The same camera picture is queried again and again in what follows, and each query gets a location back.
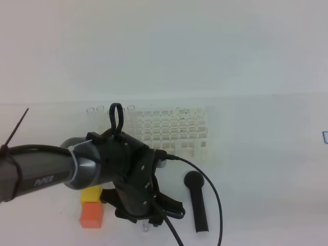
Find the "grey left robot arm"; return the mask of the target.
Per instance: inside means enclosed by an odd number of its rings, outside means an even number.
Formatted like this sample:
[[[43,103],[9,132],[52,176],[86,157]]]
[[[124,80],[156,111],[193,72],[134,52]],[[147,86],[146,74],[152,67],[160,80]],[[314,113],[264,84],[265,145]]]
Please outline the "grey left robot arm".
[[[1,150],[1,201],[59,183],[73,190],[112,182],[100,201],[115,208],[119,218],[148,220],[160,226],[165,216],[182,219],[185,210],[159,190],[155,171],[167,153],[150,148],[122,132],[89,133],[67,139],[60,147],[23,145]]]

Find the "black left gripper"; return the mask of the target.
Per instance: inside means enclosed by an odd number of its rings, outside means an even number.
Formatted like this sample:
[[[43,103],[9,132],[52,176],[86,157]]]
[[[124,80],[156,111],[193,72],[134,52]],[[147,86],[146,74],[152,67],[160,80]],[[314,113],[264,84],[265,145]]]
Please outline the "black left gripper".
[[[102,190],[100,201],[112,205],[116,217],[132,223],[148,220],[154,226],[162,225],[163,218],[148,201],[150,198],[166,216],[175,219],[185,216],[182,202],[159,190],[155,171],[165,159],[166,151],[154,150],[124,132],[109,135],[90,132],[86,139],[95,145],[101,160],[98,183],[114,184],[114,188]]]

